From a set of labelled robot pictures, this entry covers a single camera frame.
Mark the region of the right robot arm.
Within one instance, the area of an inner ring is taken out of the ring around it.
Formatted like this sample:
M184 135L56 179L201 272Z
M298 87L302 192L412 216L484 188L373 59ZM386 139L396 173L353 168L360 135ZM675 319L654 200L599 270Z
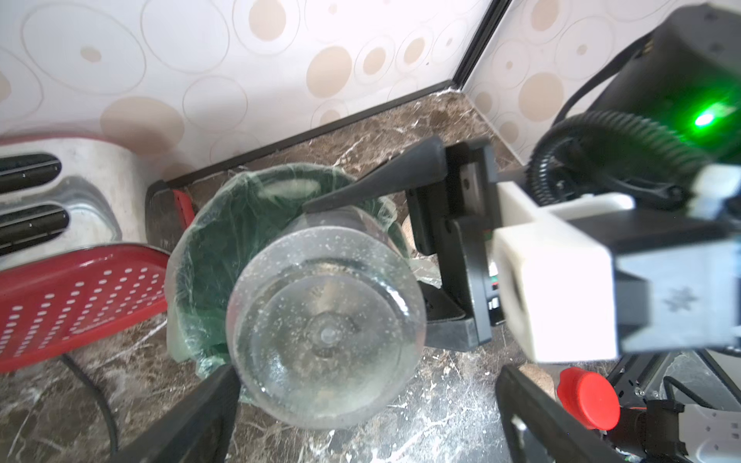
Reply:
M401 192L428 344L467 350L509 326L533 361L735 346L740 340L740 17L686 6L566 103L521 171L484 139L431 137L308 202L336 210Z

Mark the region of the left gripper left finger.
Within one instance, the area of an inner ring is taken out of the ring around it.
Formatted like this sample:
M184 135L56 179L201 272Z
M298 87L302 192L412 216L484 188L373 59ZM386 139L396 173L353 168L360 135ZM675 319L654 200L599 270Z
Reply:
M111 462L223 462L235 430L240 381L224 365Z

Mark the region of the clear oatmeal jar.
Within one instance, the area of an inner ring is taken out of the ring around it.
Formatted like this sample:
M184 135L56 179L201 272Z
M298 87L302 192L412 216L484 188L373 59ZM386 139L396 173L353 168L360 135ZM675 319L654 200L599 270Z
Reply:
M388 233L346 206L298 217L247 264L226 332L252 404L299 428L348 428L413 376L426 304Z

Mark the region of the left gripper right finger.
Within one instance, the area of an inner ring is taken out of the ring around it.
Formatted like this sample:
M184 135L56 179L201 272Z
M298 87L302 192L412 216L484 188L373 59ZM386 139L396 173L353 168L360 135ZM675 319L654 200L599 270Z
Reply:
M513 462L623 461L518 368L501 369L495 393Z

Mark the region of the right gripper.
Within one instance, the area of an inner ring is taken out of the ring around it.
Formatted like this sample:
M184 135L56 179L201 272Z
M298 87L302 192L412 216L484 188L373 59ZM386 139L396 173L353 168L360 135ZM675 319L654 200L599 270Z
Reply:
M428 307L426 346L467 352L489 343L504 321L486 251L502 224L497 182L486 137L447 146L432 136L303 210L335 210L404 193L416 249L436 256L441 276L440 287L420 285Z

